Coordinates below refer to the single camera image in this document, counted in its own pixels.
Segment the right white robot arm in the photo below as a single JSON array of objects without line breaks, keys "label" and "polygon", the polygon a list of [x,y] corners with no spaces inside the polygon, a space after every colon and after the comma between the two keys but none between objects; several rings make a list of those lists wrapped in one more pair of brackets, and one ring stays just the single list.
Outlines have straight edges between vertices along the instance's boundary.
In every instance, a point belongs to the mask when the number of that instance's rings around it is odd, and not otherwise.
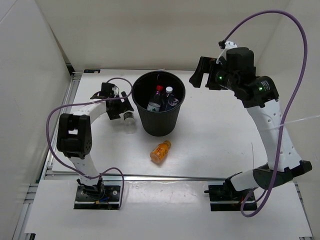
[{"label": "right white robot arm", "polygon": [[208,74],[206,88],[233,91],[242,102],[267,155],[266,164],[226,178],[222,187],[214,190],[219,198],[236,200],[249,189],[268,189],[272,176],[275,176],[274,187],[278,187],[312,170],[311,162],[300,157],[288,131],[281,125],[279,93],[270,77],[256,75],[252,50],[234,47],[224,50],[219,58],[200,57],[189,79],[193,87],[201,86],[204,74]]}]

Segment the red label water bottle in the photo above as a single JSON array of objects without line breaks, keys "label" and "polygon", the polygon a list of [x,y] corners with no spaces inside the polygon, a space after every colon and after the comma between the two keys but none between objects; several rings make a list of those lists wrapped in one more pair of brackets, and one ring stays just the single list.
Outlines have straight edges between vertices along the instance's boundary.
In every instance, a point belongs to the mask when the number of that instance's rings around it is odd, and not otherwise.
[{"label": "red label water bottle", "polygon": [[152,94],[148,105],[147,110],[150,112],[159,112],[162,106],[162,97],[163,97],[163,89],[162,85],[157,85],[155,92]]}]

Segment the blue label bottle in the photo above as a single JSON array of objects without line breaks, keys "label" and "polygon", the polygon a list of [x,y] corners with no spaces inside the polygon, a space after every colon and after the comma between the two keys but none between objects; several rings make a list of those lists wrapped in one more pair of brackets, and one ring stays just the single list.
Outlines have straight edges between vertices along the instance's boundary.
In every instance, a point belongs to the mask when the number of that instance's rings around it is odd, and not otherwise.
[{"label": "blue label bottle", "polygon": [[169,111],[175,108],[179,103],[180,101],[173,95],[173,88],[171,86],[167,86],[162,99],[163,111]]}]

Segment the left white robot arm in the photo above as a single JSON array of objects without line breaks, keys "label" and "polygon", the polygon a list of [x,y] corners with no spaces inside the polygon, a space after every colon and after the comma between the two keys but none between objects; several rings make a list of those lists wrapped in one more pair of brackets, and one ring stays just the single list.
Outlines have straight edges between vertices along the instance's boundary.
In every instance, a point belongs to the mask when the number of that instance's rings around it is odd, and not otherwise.
[{"label": "left white robot arm", "polygon": [[96,169],[90,152],[93,146],[91,125],[100,116],[107,114],[116,120],[121,114],[133,112],[125,91],[113,83],[104,82],[101,90],[90,97],[90,102],[73,113],[59,117],[56,148],[73,164],[79,174],[78,184],[93,200],[100,200],[105,194],[104,181]]}]

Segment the black cap clear bottle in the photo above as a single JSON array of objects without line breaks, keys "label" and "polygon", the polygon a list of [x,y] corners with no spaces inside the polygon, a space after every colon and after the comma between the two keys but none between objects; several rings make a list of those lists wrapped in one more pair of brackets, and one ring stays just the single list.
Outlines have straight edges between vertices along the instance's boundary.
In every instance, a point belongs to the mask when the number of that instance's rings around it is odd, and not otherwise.
[{"label": "black cap clear bottle", "polygon": [[123,122],[125,125],[135,125],[136,124],[136,121],[135,121],[135,118],[134,118],[134,113],[132,111],[126,111],[124,114],[123,114]]}]

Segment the orange juice bottle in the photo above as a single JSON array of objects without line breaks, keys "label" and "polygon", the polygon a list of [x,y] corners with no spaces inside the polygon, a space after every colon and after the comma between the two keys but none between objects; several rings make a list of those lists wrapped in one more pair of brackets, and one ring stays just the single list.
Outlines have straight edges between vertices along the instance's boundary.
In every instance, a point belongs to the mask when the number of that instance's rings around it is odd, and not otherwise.
[{"label": "orange juice bottle", "polygon": [[168,152],[172,144],[169,140],[165,140],[163,143],[160,143],[153,151],[150,152],[149,156],[155,164],[161,164],[163,160],[168,155]]}]

